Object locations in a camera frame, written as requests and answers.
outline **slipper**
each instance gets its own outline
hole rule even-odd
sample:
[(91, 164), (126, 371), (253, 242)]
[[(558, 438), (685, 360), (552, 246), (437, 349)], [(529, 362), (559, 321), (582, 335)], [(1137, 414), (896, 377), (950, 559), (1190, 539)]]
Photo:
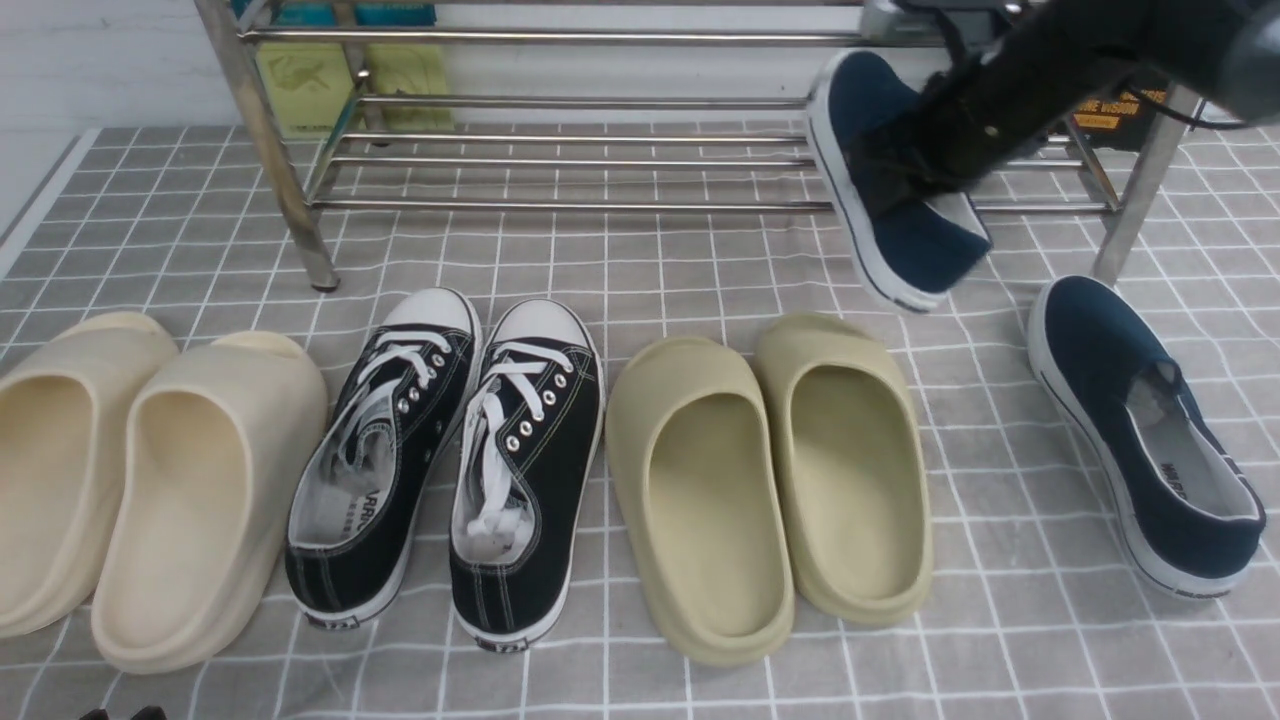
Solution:
[(708, 665), (754, 662), (795, 621), (760, 388), (741, 355), (660, 341), (618, 378), (605, 448), (654, 624)]
[(887, 625), (924, 602), (933, 573), (920, 436), (883, 345), (823, 315), (787, 315), (755, 350), (800, 594)]
[(177, 670), (239, 634), (275, 566), (326, 406), (306, 352), (265, 332), (192, 350), (142, 388), (91, 614), (109, 662)]
[(0, 379), (0, 638), (93, 591), (124, 488), (129, 404), (178, 347), (140, 313), (97, 315)]

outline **robotic arm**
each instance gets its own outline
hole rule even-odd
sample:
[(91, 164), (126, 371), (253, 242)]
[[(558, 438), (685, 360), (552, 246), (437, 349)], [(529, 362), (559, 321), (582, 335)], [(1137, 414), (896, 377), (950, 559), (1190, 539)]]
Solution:
[[(936, 10), (964, 3), (922, 0)], [(972, 188), (1139, 65), (1242, 120), (1280, 122), (1280, 0), (1050, 0), (846, 149), (877, 168), (876, 182), (859, 183), (868, 213)]]

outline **black cable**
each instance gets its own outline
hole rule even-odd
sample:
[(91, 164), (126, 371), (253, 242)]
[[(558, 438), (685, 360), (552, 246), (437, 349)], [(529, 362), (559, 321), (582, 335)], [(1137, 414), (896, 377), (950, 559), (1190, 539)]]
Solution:
[(1233, 129), (1248, 129), (1253, 127), (1249, 123), (1240, 123), (1235, 120), (1217, 122), (1217, 120), (1202, 120), (1199, 118), (1193, 118), (1185, 113), (1179, 113), (1178, 110), (1174, 110), (1172, 108), (1165, 105), (1164, 102), (1157, 102), (1151, 97), (1147, 97), (1140, 90), (1134, 87), (1132, 82), (1126, 82), (1124, 85), (1124, 88), (1129, 91), (1129, 95), (1137, 97), (1138, 102), (1146, 105), (1147, 108), (1151, 108), (1152, 110), (1160, 113), (1161, 115), (1172, 118), (1193, 128), (1233, 131)]

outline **shoelace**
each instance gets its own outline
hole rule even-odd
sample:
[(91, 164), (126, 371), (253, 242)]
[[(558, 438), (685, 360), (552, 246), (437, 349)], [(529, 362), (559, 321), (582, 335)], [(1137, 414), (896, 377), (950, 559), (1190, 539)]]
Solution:
[[(509, 359), (511, 352), (531, 355), (547, 363), (516, 363)], [(467, 536), (470, 537), (515, 533), (522, 515), (520, 507), (507, 507), (507, 500), (511, 496), (512, 477), (511, 469), (507, 468), (507, 464), (502, 460), (502, 455), (498, 452), (497, 439), (497, 430), (507, 420), (507, 415), (502, 409), (502, 401), (498, 400), (498, 387), (500, 387), (500, 383), (492, 380), (507, 378), (507, 382), (520, 392), (520, 397), (529, 405), (534, 423), (540, 423), (545, 418), (544, 406), (556, 405), (557, 397), (556, 392), (550, 388), (538, 395), (538, 389), (534, 388), (530, 377), (536, 378), (543, 374), (547, 370), (548, 363), (559, 365), (564, 370), (564, 374), (573, 372), (573, 364), (570, 363), (563, 352), (538, 347), (536, 345), (504, 342), (494, 350), (494, 355), (502, 356), (503, 354), (507, 354), (507, 357), (490, 368), (481, 382), (481, 384), (490, 383), (481, 400), (486, 425), (486, 434), (481, 441), (480, 457), (480, 488), (484, 493), (484, 506), (480, 509), (476, 519), (467, 523)], [(557, 374), (554, 384), (557, 388), (564, 388), (568, 382), (563, 374)], [(517, 432), (527, 438), (532, 436), (532, 424), (525, 420), (520, 424)], [(503, 445), (507, 450), (515, 452), (520, 450), (520, 438), (515, 434), (508, 436)]]
[[(435, 368), (444, 365), (444, 359), (440, 355), (433, 355), (430, 365), (422, 359), (421, 351), (426, 346), (438, 347), (444, 355), (453, 352), (453, 346), (449, 345), (449, 341), (447, 341), (444, 336), (430, 331), (389, 331), (383, 333), (383, 336), (378, 338), (378, 345), (375, 346), (375, 348), (379, 350), (378, 355), (375, 355), (369, 361), (369, 365), (366, 365), (365, 369), (356, 375), (356, 384), (362, 386), (374, 375), (374, 373), (378, 372), (379, 368), (393, 360), (407, 361), (413, 368), (417, 387), (408, 388), (408, 397), (401, 398), (396, 407), (396, 410), (401, 413), (407, 413), (410, 410), (410, 402), (416, 402), (420, 397), (420, 391), (426, 389), (428, 384), (430, 384), (430, 382), (438, 375)], [(342, 432), (335, 436), (338, 442), (348, 442), (347, 438), (351, 438), (355, 433), (361, 433), (362, 436), (365, 433), (365, 428), (360, 424), (364, 421), (369, 410), (374, 405), (385, 401), (397, 384), (398, 380), (389, 382), (366, 392), (360, 400), (360, 404), (351, 411), (347, 424), (343, 427)], [(353, 482), (357, 488), (364, 488), (364, 484), (358, 482), (358, 478), (361, 477), (360, 469), (365, 462), (365, 452), (366, 447), (364, 438), (361, 437), (358, 439), (355, 459), (348, 462), (346, 452), (337, 454), (334, 456), (335, 466), (333, 471), (338, 474), (338, 470), (342, 470), (340, 475), (347, 477), (347, 482)]]
[[(453, 346), (449, 341), (444, 340), (444, 336), (439, 333), (433, 333), (430, 331), (388, 331), (383, 333), (383, 337), (378, 338), (378, 348), (381, 350), (375, 355), (369, 365), (360, 372), (356, 377), (356, 384), (361, 384), (379, 368), (390, 363), (392, 360), (408, 360), (413, 365), (413, 372), (417, 374), (417, 387), (426, 389), (426, 384), (435, 378), (435, 368), (426, 364), (422, 359), (421, 350), (425, 345), (434, 345), (440, 348), (440, 352), (448, 355), (453, 352)], [(438, 366), (444, 365), (444, 359), (436, 355), (439, 360), (433, 361)]]

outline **metal shoe rack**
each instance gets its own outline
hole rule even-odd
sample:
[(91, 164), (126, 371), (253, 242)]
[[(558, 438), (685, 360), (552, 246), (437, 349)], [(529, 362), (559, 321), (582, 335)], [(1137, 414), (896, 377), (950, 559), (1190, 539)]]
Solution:
[[(634, 110), (634, 111), (791, 111), (804, 109), (804, 99), (690, 99), (690, 97), (539, 97), (539, 96), (426, 96), (379, 95), (372, 92), (365, 47), (369, 44), (433, 44), (433, 45), (558, 45), (558, 46), (654, 46), (654, 47), (753, 47), (760, 50), (786, 47), (902, 47), (901, 42), (883, 42), (858, 32), (751, 32), (751, 31), (643, 31), (643, 29), (556, 29), (556, 28), (465, 28), (465, 27), (356, 27), (352, 3), (332, 0), (338, 27), (282, 27), (274, 24), (280, 6), (293, 0), (255, 0), (239, 19), (229, 0), (195, 0), (209, 33), (223, 73), (230, 85), (236, 104), (253, 141), (265, 173), (279, 201), (291, 236), (311, 284), (324, 292), (338, 287), (333, 260), (317, 227), (324, 210), (426, 210), (426, 211), (490, 211), (490, 213), (746, 213), (746, 214), (814, 214), (831, 211), (826, 201), (792, 202), (618, 202), (564, 200), (503, 200), (488, 197), (399, 197), (378, 195), (338, 195), (334, 182), (344, 167), (378, 165), (399, 168), (471, 168), (471, 169), (577, 169), (577, 170), (643, 170), (643, 172), (795, 172), (810, 170), (813, 159), (567, 159), (567, 158), (460, 158), (422, 154), (435, 146), (504, 145), (504, 146), (782, 146), (804, 149), (804, 136), (778, 135), (526, 135), (457, 132), (389, 132), (383, 113), (392, 108), (470, 108), (503, 110)], [(452, 4), (524, 3), (538, 5), (595, 5), (590, 0), (447, 0)], [(860, 5), (860, 0), (608, 0), (618, 5), (745, 5), (817, 6)], [(355, 90), (337, 127), (324, 143), (310, 179), (303, 183), (289, 160), (270, 104), (259, 78), (255, 51), (262, 42), (334, 42), (342, 44), (351, 69)], [(911, 41), (915, 46), (927, 40)], [(1197, 97), (1185, 88), (1174, 88), (1169, 105), (1190, 111)], [(1103, 219), (1106, 238), (1094, 260), (1093, 274), (1114, 283), (1129, 250), (1138, 236), (1147, 211), (1155, 200), (1165, 172), (1178, 150), (1184, 127), (1160, 117), (1138, 156), (1133, 173), (1117, 193), (1093, 150), (1074, 126), (1065, 136), (1050, 138), (1051, 146), (1064, 150), (1064, 159), (1030, 159), (1010, 164), (1010, 169), (1076, 173), (1084, 184), (1088, 201), (1019, 202), (975, 199), (983, 213), (1036, 215), (1087, 214)], [(396, 149), (417, 146), (416, 154), (397, 154)]]

